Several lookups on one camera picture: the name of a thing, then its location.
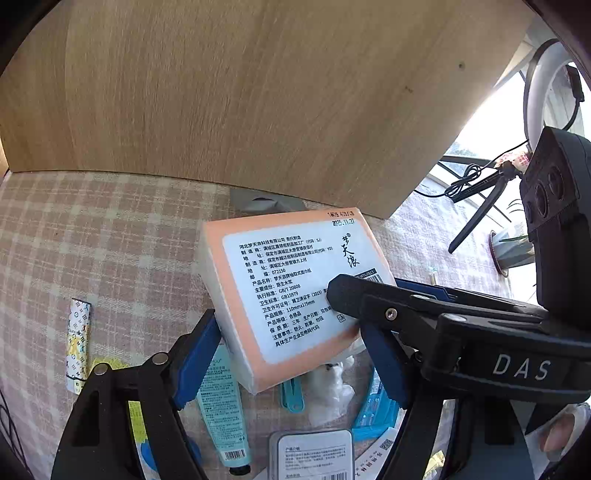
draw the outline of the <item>wooden panel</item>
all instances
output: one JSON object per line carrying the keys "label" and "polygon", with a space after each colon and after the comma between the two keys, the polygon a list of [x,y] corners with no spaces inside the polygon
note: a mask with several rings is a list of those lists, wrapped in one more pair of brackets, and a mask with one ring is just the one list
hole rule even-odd
{"label": "wooden panel", "polygon": [[513,57],[509,61],[509,64],[505,67],[505,71],[502,73],[501,78],[497,80],[495,87],[499,88],[499,85],[509,80],[509,75],[517,73],[525,65],[527,65],[527,63],[529,63],[531,58],[534,56],[534,53],[535,47],[531,43],[523,40],[519,44],[519,47],[517,47]]}
{"label": "wooden panel", "polygon": [[8,162],[6,161],[6,155],[4,154],[4,149],[2,148],[2,141],[0,141],[0,177],[3,177],[7,171]]}
{"label": "wooden panel", "polygon": [[389,216],[525,35],[521,0],[63,0],[0,77],[23,170],[186,177]]}

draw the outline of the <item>patterned packaging strip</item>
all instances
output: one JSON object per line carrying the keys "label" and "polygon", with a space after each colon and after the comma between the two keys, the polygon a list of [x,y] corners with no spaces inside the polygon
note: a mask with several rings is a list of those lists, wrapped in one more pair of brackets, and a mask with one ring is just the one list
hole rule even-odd
{"label": "patterned packaging strip", "polygon": [[92,305],[72,299],[68,319],[66,351],[66,388],[78,395],[88,378],[88,333]]}

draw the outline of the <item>tissue box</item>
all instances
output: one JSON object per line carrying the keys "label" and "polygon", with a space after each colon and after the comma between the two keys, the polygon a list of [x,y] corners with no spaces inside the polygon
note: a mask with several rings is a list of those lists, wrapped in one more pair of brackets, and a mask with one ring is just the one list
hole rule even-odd
{"label": "tissue box", "polygon": [[356,320],[326,300],[335,276],[395,284],[357,208],[205,222],[198,255],[232,369],[253,394],[327,363],[358,337]]}

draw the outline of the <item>white plastic bag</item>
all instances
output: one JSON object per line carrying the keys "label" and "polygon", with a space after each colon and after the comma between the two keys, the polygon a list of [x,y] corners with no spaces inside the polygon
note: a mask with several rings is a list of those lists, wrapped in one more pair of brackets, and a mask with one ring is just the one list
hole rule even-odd
{"label": "white plastic bag", "polygon": [[336,420],[347,412],[355,390],[343,383],[343,371],[352,367],[354,361],[350,356],[343,362],[321,365],[306,374],[306,410],[313,427]]}

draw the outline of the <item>table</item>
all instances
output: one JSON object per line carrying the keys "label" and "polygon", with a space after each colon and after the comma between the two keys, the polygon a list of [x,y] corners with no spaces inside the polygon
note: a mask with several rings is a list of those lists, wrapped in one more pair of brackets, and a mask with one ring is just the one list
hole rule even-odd
{"label": "table", "polygon": [[[421,187],[439,192],[426,180]],[[310,209],[324,208],[306,202]],[[412,194],[387,220],[366,216],[396,277],[510,297],[497,274],[488,218],[454,255],[447,246],[474,208],[466,202]],[[66,390],[67,312],[77,297],[94,306],[89,356],[130,365],[167,351],[213,307],[199,277],[196,246],[202,222],[236,216],[229,187],[132,174],[41,172],[9,174],[0,186],[0,386],[37,480],[51,474],[61,433],[75,400]],[[330,425],[349,427],[368,387],[366,352],[343,378],[356,391],[348,414]],[[242,391],[252,473],[267,464],[267,438],[309,428],[306,413],[279,407],[278,390]],[[181,414],[198,440],[212,480],[227,478],[191,403]],[[360,454],[363,446],[357,448]]]}

